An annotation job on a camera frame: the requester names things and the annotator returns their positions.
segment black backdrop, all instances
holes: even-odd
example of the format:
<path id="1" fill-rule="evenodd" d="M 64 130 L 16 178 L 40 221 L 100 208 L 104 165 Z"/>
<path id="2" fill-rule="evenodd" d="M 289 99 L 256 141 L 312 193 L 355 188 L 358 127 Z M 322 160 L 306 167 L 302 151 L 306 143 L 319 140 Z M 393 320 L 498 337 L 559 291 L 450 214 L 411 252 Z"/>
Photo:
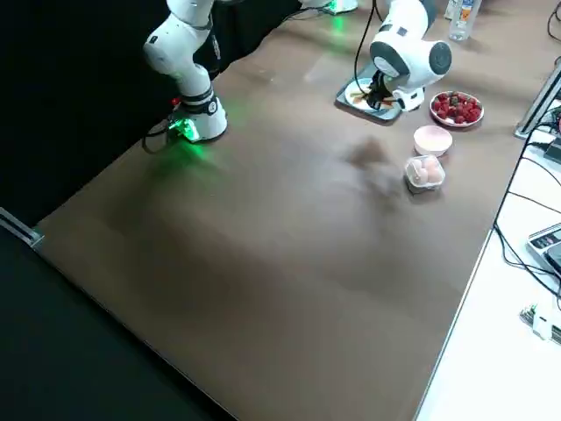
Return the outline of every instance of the black backdrop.
<path id="1" fill-rule="evenodd" d="M 215 4 L 221 70 L 253 51 L 297 0 Z M 145 63 L 165 0 L 4 5 L 0 206 L 35 225 L 165 117 L 176 94 Z M 195 56 L 209 68 L 209 42 Z"/>

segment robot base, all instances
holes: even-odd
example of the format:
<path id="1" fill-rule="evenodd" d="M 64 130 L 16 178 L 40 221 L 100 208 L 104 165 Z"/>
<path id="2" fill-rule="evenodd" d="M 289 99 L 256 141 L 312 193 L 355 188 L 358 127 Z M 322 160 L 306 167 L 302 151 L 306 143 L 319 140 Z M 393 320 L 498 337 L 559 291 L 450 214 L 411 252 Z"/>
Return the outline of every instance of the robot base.
<path id="1" fill-rule="evenodd" d="M 374 73 L 376 72 L 376 67 L 373 63 L 368 64 L 362 70 L 357 72 L 357 78 L 361 79 L 368 79 L 369 81 L 372 80 Z M 345 90 L 347 86 L 350 84 L 355 84 L 354 77 L 351 77 L 349 81 L 347 81 L 341 90 L 338 91 L 337 97 L 335 98 L 335 105 L 338 108 L 341 108 L 344 111 L 349 111 L 352 114 L 356 114 L 359 117 L 367 118 L 369 120 L 374 121 L 375 123 L 379 124 L 390 124 L 394 122 L 402 113 L 400 106 L 395 103 L 391 109 L 388 110 L 374 110 L 374 109 L 367 109 L 361 110 L 357 108 L 353 104 L 349 103 L 345 97 Z"/>
<path id="2" fill-rule="evenodd" d="M 323 7 L 323 10 L 331 15 L 338 15 L 347 11 L 354 11 L 359 7 L 358 0 L 331 0 L 331 2 Z"/>
<path id="3" fill-rule="evenodd" d="M 180 103 L 172 114 L 169 130 L 191 143 L 219 138 L 228 126 L 226 112 L 217 97 L 208 101 L 203 109 Z"/>

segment small plate with food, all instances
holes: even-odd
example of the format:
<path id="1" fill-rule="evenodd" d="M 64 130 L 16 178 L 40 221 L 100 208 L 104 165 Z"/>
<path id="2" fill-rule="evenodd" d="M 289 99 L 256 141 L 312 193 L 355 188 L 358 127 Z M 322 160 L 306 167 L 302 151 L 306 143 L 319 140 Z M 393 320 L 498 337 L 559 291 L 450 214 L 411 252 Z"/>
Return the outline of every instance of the small plate with food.
<path id="1" fill-rule="evenodd" d="M 430 100 L 430 115 L 447 127 L 466 128 L 483 118 L 481 102 L 473 95 L 456 90 L 441 92 Z"/>
<path id="2" fill-rule="evenodd" d="M 372 79 L 359 79 L 359 86 L 362 90 L 359 89 L 356 82 L 349 83 L 347 88 L 344 90 L 344 99 L 346 99 L 347 103 L 359 110 L 373 110 L 373 108 L 366 102 L 366 95 L 370 92 L 371 82 Z M 394 108 L 394 102 L 395 100 L 393 98 L 385 98 L 384 101 L 380 103 L 380 107 L 377 110 L 391 110 Z"/>

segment white table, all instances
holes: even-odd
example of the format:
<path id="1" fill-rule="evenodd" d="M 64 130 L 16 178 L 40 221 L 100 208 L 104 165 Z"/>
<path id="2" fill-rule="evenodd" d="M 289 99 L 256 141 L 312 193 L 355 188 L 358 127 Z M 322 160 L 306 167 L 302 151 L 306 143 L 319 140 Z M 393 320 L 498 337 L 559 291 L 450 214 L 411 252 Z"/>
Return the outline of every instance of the white table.
<path id="1" fill-rule="evenodd" d="M 531 141 L 551 140 L 535 132 Z M 541 151 L 529 147 L 524 156 L 561 180 L 561 166 Z M 520 163 L 510 190 L 561 210 L 561 187 L 529 161 Z M 513 195 L 498 217 L 508 242 L 536 266 L 525 247 L 528 236 L 559 222 L 556 212 Z M 557 290 L 557 281 L 541 277 Z M 533 303 L 561 318 L 549 291 L 504 262 L 499 236 L 490 231 L 416 421 L 561 419 L 561 346 L 542 341 L 519 318 Z"/>

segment clear plastic box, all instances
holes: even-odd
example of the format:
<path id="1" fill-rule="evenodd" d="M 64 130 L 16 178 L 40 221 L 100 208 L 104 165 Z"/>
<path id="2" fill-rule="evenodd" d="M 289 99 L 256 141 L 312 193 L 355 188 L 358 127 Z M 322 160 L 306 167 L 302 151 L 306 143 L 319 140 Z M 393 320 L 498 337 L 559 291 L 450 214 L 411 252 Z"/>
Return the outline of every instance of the clear plastic box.
<path id="1" fill-rule="evenodd" d="M 417 194 L 440 189 L 446 173 L 435 155 L 422 155 L 408 159 L 404 178 L 409 191 Z"/>

